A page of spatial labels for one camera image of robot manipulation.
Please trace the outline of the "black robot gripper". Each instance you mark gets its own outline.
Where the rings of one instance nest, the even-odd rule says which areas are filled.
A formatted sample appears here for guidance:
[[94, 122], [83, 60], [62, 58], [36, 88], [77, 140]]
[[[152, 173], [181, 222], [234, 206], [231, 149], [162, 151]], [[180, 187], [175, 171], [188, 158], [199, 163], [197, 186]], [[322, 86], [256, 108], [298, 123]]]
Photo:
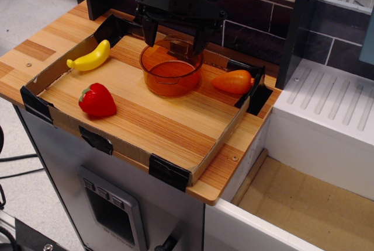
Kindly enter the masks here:
[[193, 54], [201, 54], [227, 18], [226, 11], [214, 3], [219, 0], [135, 0], [137, 23], [142, 23], [144, 39], [153, 47], [158, 23], [197, 28], [193, 39]]

